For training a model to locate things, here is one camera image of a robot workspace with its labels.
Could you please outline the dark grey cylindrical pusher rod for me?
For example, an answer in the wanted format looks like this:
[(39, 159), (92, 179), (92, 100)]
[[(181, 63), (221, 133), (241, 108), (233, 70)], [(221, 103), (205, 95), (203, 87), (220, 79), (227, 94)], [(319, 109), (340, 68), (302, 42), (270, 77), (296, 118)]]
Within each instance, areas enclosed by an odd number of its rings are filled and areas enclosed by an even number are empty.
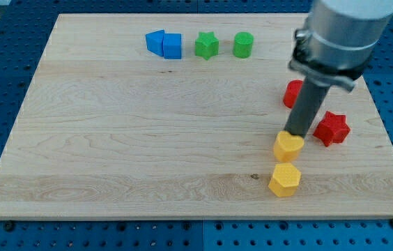
[(288, 116), (284, 130), (291, 135), (305, 137), (330, 88), (330, 85), (319, 85), (307, 77)]

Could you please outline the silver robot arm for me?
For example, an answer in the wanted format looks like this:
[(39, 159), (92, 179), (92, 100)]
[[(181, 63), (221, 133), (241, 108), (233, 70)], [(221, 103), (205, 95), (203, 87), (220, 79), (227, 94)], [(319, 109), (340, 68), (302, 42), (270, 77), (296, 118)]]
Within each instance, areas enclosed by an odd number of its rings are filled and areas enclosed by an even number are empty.
[(393, 0), (315, 0), (294, 33), (288, 64), (305, 76), (284, 129), (304, 137), (331, 86), (355, 88), (387, 23)]

